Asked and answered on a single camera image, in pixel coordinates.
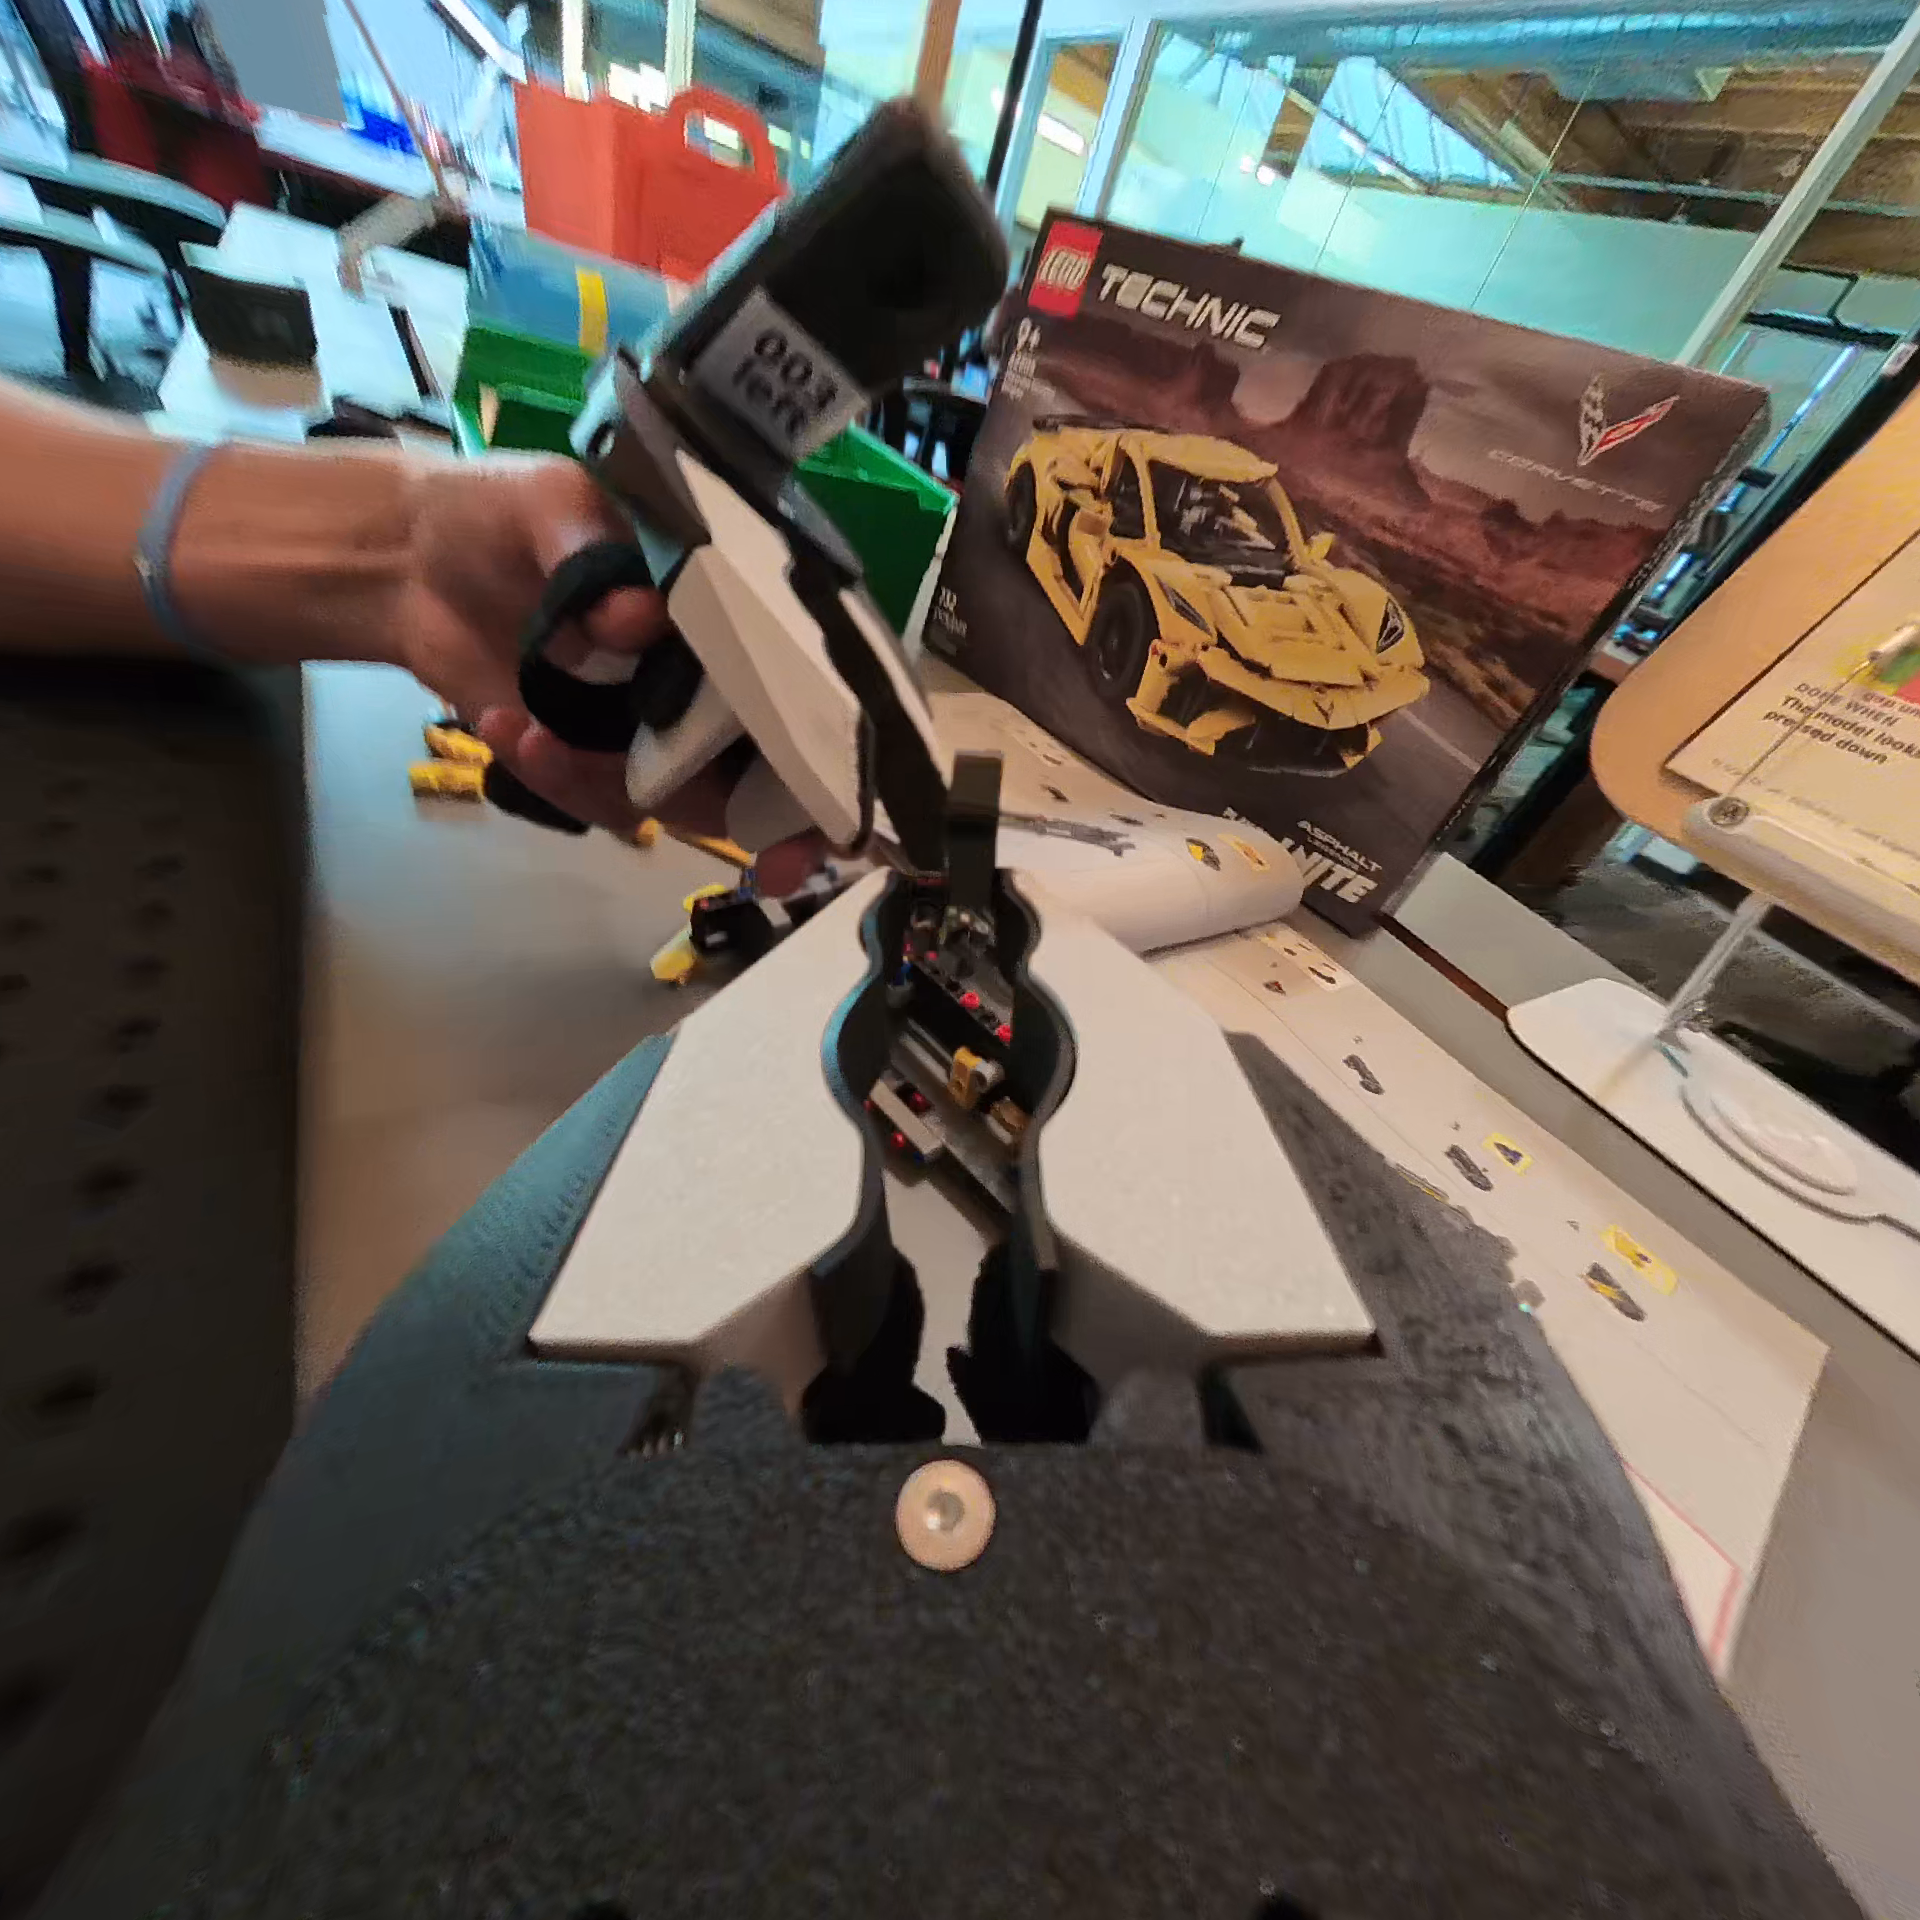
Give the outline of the orange plastic carrier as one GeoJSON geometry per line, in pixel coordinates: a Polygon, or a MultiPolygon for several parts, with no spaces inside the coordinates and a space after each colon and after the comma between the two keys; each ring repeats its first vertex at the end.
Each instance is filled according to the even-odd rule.
{"type": "Polygon", "coordinates": [[[646,113],[518,83],[521,212],[527,231],[671,282],[698,282],[784,197],[756,113],[685,86],[646,113]]]}

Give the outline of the wooden instruction board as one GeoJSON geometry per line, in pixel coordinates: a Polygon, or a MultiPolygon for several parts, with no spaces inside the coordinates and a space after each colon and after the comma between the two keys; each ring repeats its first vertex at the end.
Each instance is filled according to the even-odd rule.
{"type": "Polygon", "coordinates": [[[1607,705],[1632,826],[1917,979],[1916,349],[1884,418],[1607,705]]]}

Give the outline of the blue wrapped bundle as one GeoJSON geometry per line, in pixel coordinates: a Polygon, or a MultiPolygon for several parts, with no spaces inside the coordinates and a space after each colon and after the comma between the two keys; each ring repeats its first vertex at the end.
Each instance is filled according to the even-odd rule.
{"type": "Polygon", "coordinates": [[[468,226],[468,319],[596,358],[668,323],[682,286],[502,223],[468,226]]]}

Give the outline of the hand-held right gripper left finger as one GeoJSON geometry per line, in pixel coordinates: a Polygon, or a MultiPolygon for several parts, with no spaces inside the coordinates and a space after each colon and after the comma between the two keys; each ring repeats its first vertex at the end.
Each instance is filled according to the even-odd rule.
{"type": "Polygon", "coordinates": [[[870,981],[874,870],[678,1021],[527,1331],[541,1359],[756,1374],[799,1404],[828,1364],[809,1273],[868,1195],[829,1021],[870,981]]]}

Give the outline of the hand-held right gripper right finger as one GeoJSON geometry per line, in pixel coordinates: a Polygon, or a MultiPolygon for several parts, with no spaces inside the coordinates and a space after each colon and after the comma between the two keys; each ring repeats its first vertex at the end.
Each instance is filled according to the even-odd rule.
{"type": "Polygon", "coordinates": [[[1025,1114],[1002,1244],[1015,1379],[1095,1387],[1381,1354],[1232,1036],[1025,870],[996,876],[1025,1114]]]}

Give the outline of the person's left hand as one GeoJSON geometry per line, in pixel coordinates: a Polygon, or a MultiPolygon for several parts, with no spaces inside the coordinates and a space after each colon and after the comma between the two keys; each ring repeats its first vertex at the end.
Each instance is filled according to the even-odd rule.
{"type": "Polygon", "coordinates": [[[524,709],[521,634],[546,578],[620,531],[594,483],[576,465],[506,454],[417,466],[407,497],[412,542],[398,611],[385,612],[391,636],[408,673],[473,725],[494,763],[586,827],[631,837],[641,818],[658,818],[671,831],[722,837],[733,771],[714,763],[637,807],[621,756],[576,751],[524,709]]]}

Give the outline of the black perforated chair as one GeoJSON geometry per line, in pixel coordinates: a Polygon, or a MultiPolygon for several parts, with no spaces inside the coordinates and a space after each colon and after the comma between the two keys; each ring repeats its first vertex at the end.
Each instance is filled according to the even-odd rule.
{"type": "Polygon", "coordinates": [[[4,1915],[293,1427],[304,909],[297,669],[4,661],[4,1915]]]}

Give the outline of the black lego set box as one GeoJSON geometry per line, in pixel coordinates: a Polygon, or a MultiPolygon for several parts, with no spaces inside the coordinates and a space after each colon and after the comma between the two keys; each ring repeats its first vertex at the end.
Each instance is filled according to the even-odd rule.
{"type": "Polygon", "coordinates": [[[1370,931],[1727,490],[1761,387],[1050,210],[924,642],[1370,931]]]}

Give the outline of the blue wristband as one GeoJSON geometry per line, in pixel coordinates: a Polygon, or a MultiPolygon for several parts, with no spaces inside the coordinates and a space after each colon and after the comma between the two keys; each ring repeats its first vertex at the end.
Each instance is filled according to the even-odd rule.
{"type": "Polygon", "coordinates": [[[199,662],[216,662],[221,654],[185,614],[176,588],[176,542],[189,497],[220,451],[216,441],[185,441],[174,451],[136,523],[132,547],[134,582],[153,631],[180,657],[199,662]]]}

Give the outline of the white metal stand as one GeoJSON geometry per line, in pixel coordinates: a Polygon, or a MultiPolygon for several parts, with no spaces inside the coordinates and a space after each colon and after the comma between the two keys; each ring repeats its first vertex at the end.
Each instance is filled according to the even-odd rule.
{"type": "Polygon", "coordinates": [[[1712,993],[1768,909],[1741,900],[1669,998],[1596,977],[1514,1003],[1509,1034],[1776,1247],[1814,1225],[1916,1242],[1916,1175],[1709,1030],[1712,993]]]}

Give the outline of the green plastic bin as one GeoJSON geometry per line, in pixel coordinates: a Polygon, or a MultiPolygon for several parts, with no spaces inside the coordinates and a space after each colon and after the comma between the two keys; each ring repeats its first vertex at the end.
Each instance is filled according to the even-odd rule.
{"type": "MultiPolygon", "coordinates": [[[[454,447],[466,457],[530,451],[569,457],[590,358],[576,347],[473,319],[449,390],[454,447]]],[[[807,497],[860,558],[868,590],[912,641],[938,574],[956,497],[903,453],[853,425],[799,466],[807,497]]]]}

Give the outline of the lego instruction booklet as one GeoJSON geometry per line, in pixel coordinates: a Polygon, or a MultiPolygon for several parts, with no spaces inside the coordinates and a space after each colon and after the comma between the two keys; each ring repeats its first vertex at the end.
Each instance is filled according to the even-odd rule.
{"type": "Polygon", "coordinates": [[[1141,799],[1016,709],[932,694],[956,750],[1001,756],[1001,862],[1046,900],[1156,956],[1253,1034],[1404,1186],[1506,1246],[1511,1282],[1592,1405],[1716,1674],[1784,1492],[1828,1347],[1490,1091],[1381,994],[1374,938],[1305,902],[1305,854],[1141,799]]]}

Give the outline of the person's left forearm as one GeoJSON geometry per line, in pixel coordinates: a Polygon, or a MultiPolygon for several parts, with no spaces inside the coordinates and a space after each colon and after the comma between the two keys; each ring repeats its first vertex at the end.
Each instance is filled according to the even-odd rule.
{"type": "MultiPolygon", "coordinates": [[[[183,661],[140,602],[136,523],[183,441],[4,381],[1,652],[183,661]]],[[[176,542],[185,614],[221,661],[405,665],[412,466],[396,447],[220,443],[176,542]]]]}

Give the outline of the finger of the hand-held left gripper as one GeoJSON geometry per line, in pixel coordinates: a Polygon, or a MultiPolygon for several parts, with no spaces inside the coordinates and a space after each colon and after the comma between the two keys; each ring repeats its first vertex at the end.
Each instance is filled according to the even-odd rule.
{"type": "Polygon", "coordinates": [[[693,453],[678,451],[676,469],[705,539],[685,554],[664,607],[701,681],[662,731],[662,790],[676,795],[744,738],[801,821],[853,852],[873,823],[863,714],[793,586],[784,529],[693,453]]]}
{"type": "Polygon", "coordinates": [[[841,545],[794,532],[794,595],[853,697],[855,844],[874,849],[884,837],[912,873],[942,873],[953,755],[900,638],[841,545]]]}

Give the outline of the lego car chassis model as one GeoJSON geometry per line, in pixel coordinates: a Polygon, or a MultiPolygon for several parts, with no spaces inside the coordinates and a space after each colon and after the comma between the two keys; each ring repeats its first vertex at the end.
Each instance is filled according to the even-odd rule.
{"type": "MultiPolygon", "coordinates": [[[[650,956],[650,977],[681,990],[750,967],[863,873],[832,862],[789,897],[761,891],[750,869],[709,882],[682,897],[681,926],[650,956]]],[[[1009,1215],[1029,1103],[1009,1082],[1015,994],[996,967],[989,929],[943,929],[942,900],[916,891],[881,1002],[888,1051],[866,1114],[888,1159],[916,1177],[938,1167],[1009,1215]]]]}

